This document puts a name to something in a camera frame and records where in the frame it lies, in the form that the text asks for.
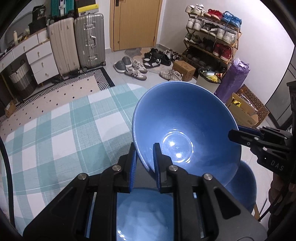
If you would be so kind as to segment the person's right hand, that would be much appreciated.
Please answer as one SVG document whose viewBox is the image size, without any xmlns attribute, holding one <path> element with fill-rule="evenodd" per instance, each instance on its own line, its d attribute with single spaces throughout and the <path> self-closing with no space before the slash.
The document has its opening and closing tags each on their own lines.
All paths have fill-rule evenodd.
<svg viewBox="0 0 296 241">
<path fill-rule="evenodd" d="M 273 173 L 273 180 L 268 191 L 268 200 L 270 202 L 269 212 L 273 215 L 279 215 L 295 203 L 295 184 L 288 183 L 285 178 Z"/>
</svg>

